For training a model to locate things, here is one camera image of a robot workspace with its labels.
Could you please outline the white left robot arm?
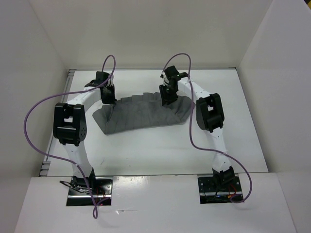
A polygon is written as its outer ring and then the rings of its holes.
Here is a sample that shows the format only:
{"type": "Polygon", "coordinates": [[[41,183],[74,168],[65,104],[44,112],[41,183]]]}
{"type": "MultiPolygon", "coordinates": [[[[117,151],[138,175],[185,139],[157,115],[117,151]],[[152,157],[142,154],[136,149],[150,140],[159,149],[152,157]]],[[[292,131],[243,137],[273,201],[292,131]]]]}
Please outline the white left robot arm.
{"type": "Polygon", "coordinates": [[[91,194],[97,188],[95,172],[89,163],[84,140],[87,134],[86,112],[96,102],[114,104],[113,74],[97,71],[94,80],[85,85],[82,93],[54,108],[53,136],[59,140],[73,161],[72,189],[80,188],[91,194]]]}

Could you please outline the grey pleated skirt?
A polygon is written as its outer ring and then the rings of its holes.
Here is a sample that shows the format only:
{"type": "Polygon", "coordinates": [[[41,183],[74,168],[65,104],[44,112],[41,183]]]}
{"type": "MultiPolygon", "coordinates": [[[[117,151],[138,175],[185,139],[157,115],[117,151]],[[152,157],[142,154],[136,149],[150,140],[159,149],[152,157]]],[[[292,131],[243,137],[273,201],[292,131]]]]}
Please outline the grey pleated skirt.
{"type": "Polygon", "coordinates": [[[143,93],[103,105],[93,118],[105,135],[126,131],[183,124],[190,116],[191,99],[178,96],[177,101],[162,105],[161,95],[143,93]]]}

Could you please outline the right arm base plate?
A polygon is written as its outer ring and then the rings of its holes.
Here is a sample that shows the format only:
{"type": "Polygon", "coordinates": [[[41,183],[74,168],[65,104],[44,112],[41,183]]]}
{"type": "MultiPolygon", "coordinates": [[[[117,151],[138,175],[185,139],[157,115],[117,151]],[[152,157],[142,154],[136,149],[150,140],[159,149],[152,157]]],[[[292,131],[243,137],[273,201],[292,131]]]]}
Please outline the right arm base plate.
{"type": "Polygon", "coordinates": [[[236,176],[229,184],[216,187],[212,176],[198,176],[200,204],[230,203],[243,200],[240,179],[236,176]]]}

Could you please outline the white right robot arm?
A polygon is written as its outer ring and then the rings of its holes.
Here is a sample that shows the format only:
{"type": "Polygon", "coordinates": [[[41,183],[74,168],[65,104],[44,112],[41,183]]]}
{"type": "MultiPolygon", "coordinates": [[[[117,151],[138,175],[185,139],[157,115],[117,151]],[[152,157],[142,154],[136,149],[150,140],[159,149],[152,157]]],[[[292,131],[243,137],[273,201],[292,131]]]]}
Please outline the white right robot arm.
{"type": "Polygon", "coordinates": [[[228,157],[223,155],[226,151],[223,138],[225,116],[220,95],[204,90],[191,81],[186,72],[180,73],[175,66],[164,68],[160,77],[163,79],[163,84],[159,86],[162,105],[170,105],[177,101],[178,91],[193,99],[197,125],[204,131],[207,139],[212,141],[212,151],[216,152],[212,162],[211,184],[216,192],[225,190],[233,181],[235,173],[228,157]]]}

